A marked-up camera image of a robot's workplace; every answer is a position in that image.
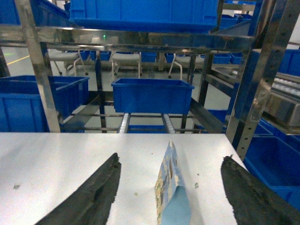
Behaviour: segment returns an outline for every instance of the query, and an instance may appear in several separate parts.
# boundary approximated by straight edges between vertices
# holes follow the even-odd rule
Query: shelf
[[[36,29],[39,41],[47,43],[47,48],[68,50],[205,54],[218,50],[241,52],[248,50],[253,41],[253,37],[232,35],[148,33],[59,27]],[[0,26],[0,45],[24,47],[25,38],[21,26]]]

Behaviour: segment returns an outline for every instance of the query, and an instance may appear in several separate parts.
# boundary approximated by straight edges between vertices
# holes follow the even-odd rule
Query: package
[[[172,141],[169,142],[155,184],[158,225],[188,225],[191,209]]]

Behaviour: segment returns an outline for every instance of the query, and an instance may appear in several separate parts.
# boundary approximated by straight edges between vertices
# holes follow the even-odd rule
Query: stainless steel frame
[[[8,66],[6,64],[6,60],[3,54],[3,51],[0,47],[0,77],[10,76]]]
[[[276,72],[287,46],[289,37],[293,30],[300,12],[300,4],[297,0],[264,0],[262,4],[255,37],[230,35],[216,32],[211,34],[170,34],[170,33],[148,33],[129,32],[113,30],[91,30],[77,28],[58,27],[36,27],[30,6],[30,0],[15,0],[22,26],[0,26],[0,46],[28,47],[32,64],[35,69],[38,87],[46,113],[47,122],[52,132],[59,132],[60,127],[55,111],[51,89],[47,76],[51,74],[51,68],[47,61],[47,54],[43,56],[45,48],[68,49],[68,50],[97,50],[96,78],[98,87],[98,98],[86,106],[79,114],[75,115],[64,126],[65,129],[74,128],[79,122],[87,121],[100,106],[101,128],[103,132],[110,130],[106,128],[104,105],[107,104],[106,93],[102,90],[100,51],[118,50],[131,52],[159,52],[178,54],[207,54],[202,72],[200,94],[197,101],[192,99],[191,112],[201,122],[207,131],[221,133],[224,125],[211,113],[204,109],[208,83],[222,89],[227,95],[233,95],[233,110],[228,112],[225,123],[226,134],[236,148],[241,158],[244,158],[251,141],[255,127],[262,116],[263,109],[267,103],[270,89]],[[239,5],[229,6],[221,0],[218,7],[218,23],[222,9]],[[253,10],[253,6],[242,6],[244,10]],[[251,51],[261,49],[261,56],[252,77],[248,77],[248,63],[251,61]],[[212,70],[213,54],[219,52],[244,52],[244,60],[240,65],[237,76],[228,76],[223,82]],[[6,65],[1,58],[2,66]],[[190,62],[189,81],[193,80],[194,60]],[[234,87],[240,83],[235,98]],[[186,131],[185,123],[187,116],[182,117],[181,129],[174,131]]]
[[[58,115],[48,79],[48,76],[52,76],[52,70],[48,54],[44,53],[43,55],[43,52],[46,52],[46,49],[44,48],[45,45],[38,39],[30,1],[15,0],[15,4],[22,24],[24,40],[26,41],[30,53],[30,59],[37,79],[37,87],[42,99],[49,130],[50,132],[59,133],[60,125]]]

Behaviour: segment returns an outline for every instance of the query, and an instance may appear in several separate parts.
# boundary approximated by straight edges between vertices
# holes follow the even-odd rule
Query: blue storage crate
[[[69,14],[48,0],[30,0],[30,3],[37,26],[71,26]],[[14,0],[0,1],[0,24],[21,24]]]
[[[142,62],[156,62],[156,52],[142,52]]]
[[[228,4],[240,4],[240,5],[243,5],[243,4],[247,4],[247,5],[255,5],[256,2],[255,1],[234,1],[234,0],[226,0],[225,3],[228,3]]]
[[[218,0],[72,0],[70,20],[86,28],[207,32],[217,25]]]
[[[88,79],[88,77],[49,77],[56,110],[62,114],[64,119],[88,100]],[[41,122],[43,121],[43,117],[40,116],[40,111],[43,112],[43,108],[35,76],[22,75],[1,78],[0,85],[0,98],[3,104],[1,107],[2,111],[5,112],[1,115],[1,122],[4,123],[6,121],[6,124],[12,124],[1,127],[0,131],[47,131],[46,124]],[[36,102],[34,105],[35,109],[32,109],[32,112],[29,110],[31,98]],[[32,117],[29,121],[31,123],[34,121],[37,125],[32,123],[31,126],[23,126],[20,123],[20,126],[18,126],[18,123],[15,123],[14,120],[22,120],[23,113],[26,114],[24,118]]]
[[[101,61],[109,61],[111,56],[111,52],[101,52]],[[92,60],[96,60],[96,51],[91,51],[90,52],[90,58]]]
[[[81,51],[80,52],[80,56],[81,56],[82,60],[87,60],[89,55],[90,55],[90,51]]]
[[[230,53],[229,54],[231,56],[230,62],[232,64],[240,64],[240,62],[242,61],[242,57],[243,57],[243,53]]]
[[[300,210],[300,153],[276,137],[253,137],[246,168]]]
[[[300,152],[300,135],[287,135],[286,142]]]
[[[71,7],[71,2],[68,2],[68,3],[65,3],[65,4],[64,4],[64,8],[65,8],[65,10],[66,10],[68,13],[70,13],[70,7]]]
[[[231,15],[222,15],[220,30],[232,27],[238,23],[238,19]]]
[[[238,19],[238,23],[245,22],[252,19],[252,15],[249,14],[234,14],[234,18]]]
[[[230,54],[215,54],[213,63],[215,64],[229,64]]]
[[[180,80],[121,78],[112,83],[116,112],[188,114],[194,86]]]
[[[167,60],[167,63],[172,63],[174,59],[174,54],[173,53],[166,53],[165,54],[165,59]]]
[[[151,130],[143,130],[143,131],[134,131],[130,130],[132,128],[137,129],[157,129],[157,131]],[[129,125],[128,126],[128,133],[129,134],[166,134],[164,125]]]
[[[282,59],[279,72],[300,76],[300,50],[287,49]]]

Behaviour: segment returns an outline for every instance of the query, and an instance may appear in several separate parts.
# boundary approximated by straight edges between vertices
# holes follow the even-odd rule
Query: metal shelf post
[[[265,26],[266,35],[255,72],[249,82],[251,72],[249,73],[248,70],[252,68],[248,67],[248,60],[226,131],[228,139],[242,159],[247,153],[257,123],[261,119],[274,78],[300,13],[297,0],[278,0],[270,3],[274,4],[274,11],[270,23]]]
[[[45,64],[45,61],[47,60],[47,54],[45,60],[43,57],[43,52],[45,53],[46,51],[45,48],[43,49],[43,46],[45,47],[45,45],[42,46],[38,40],[38,33],[36,31],[30,0],[15,0],[15,4],[19,13],[22,31],[26,39],[30,59],[37,79],[37,86],[49,130],[50,132],[59,133],[60,125],[58,115],[48,79],[48,76],[52,75],[52,70],[49,68],[50,64]]]
[[[8,66],[6,64],[6,60],[3,54],[3,51],[0,47],[0,77],[10,76]]]

